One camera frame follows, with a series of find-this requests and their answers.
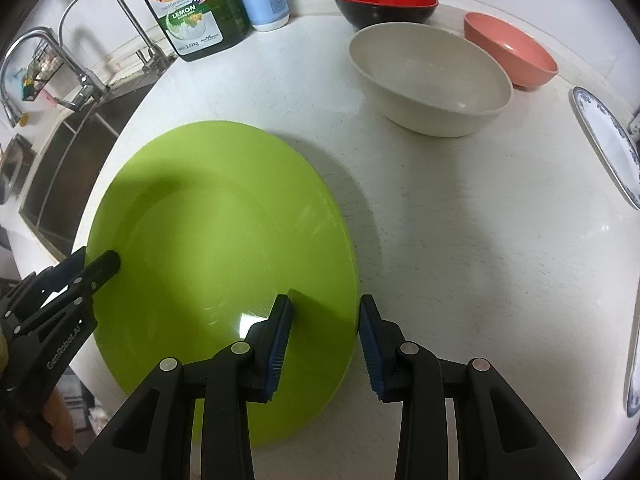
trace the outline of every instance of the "stainless steel sink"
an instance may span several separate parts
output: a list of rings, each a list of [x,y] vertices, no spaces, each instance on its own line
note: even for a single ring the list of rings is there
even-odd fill
[[[146,75],[120,84],[53,133],[20,214],[59,260],[71,254],[89,195],[118,135],[157,81],[158,76]]]

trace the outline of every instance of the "black and red bowl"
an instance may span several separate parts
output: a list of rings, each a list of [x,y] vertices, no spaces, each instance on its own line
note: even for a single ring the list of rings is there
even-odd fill
[[[357,28],[376,23],[426,23],[438,0],[335,0],[338,9]]]

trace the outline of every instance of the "wire basket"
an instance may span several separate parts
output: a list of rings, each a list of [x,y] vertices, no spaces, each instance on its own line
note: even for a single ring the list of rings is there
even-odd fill
[[[33,101],[62,66],[63,61],[46,41],[41,41],[22,79],[22,100]]]

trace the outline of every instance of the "faucet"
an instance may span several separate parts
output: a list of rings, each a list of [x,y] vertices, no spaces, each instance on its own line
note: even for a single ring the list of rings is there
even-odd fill
[[[119,4],[122,11],[125,13],[126,17],[131,22],[131,25],[133,25],[137,33],[146,43],[149,60],[145,59],[145,56],[141,50],[136,51],[136,55],[138,56],[140,61],[142,61],[142,70],[144,72],[157,70],[159,73],[163,73],[171,65],[171,61],[166,56],[162,48],[160,48],[158,44],[151,41],[149,36],[146,34],[145,29],[142,28],[142,26],[140,25],[140,22],[133,15],[133,12],[131,12],[131,9],[129,9],[129,6],[127,5],[127,3],[124,0],[116,0],[116,1]],[[70,4],[68,4],[68,6],[65,9],[65,12],[62,13],[62,18],[60,18],[60,24],[58,25],[58,37],[60,38],[60,45],[63,44],[62,26],[65,23],[65,18],[68,15],[69,11],[71,10],[71,7],[73,7],[76,3],[78,3],[78,0],[73,0]]]
[[[98,76],[88,68],[82,66],[82,64],[64,46],[58,43],[53,30],[49,27],[30,28],[15,40],[12,46],[9,47],[6,54],[4,54],[2,65],[0,66],[0,103],[2,103],[2,108],[4,108],[4,113],[6,113],[11,126],[18,124],[18,121],[20,121],[20,117],[22,116],[22,111],[14,104],[14,102],[11,101],[11,99],[9,99],[6,92],[6,86],[4,84],[4,78],[9,65],[9,58],[21,44],[33,38],[40,38],[41,40],[44,40],[45,43],[55,51],[56,55],[71,70],[73,70],[78,77],[78,81],[82,85],[78,95],[76,95],[71,102],[55,98],[57,103],[69,108],[70,110],[78,111],[90,97],[98,100],[107,93],[107,87],[102,81],[100,81],[100,79],[98,79]]]

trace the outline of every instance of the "white countertop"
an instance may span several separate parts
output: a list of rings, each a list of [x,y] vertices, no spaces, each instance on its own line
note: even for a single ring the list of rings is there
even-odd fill
[[[625,415],[625,377],[640,213],[580,128],[573,85],[558,76],[516,91],[472,136],[422,136],[364,101],[347,53],[352,35],[340,16],[305,16],[215,56],[178,60],[116,142],[76,248],[118,170],[153,138],[202,120],[262,128],[327,183],[362,293],[382,316],[438,357],[489,359],[583,479],[603,478],[638,424]],[[18,262],[20,272],[28,266]],[[93,338],[72,367],[108,408],[122,402]],[[358,343],[324,412],[292,439],[254,450],[256,477],[393,478],[400,410],[377,402]]]

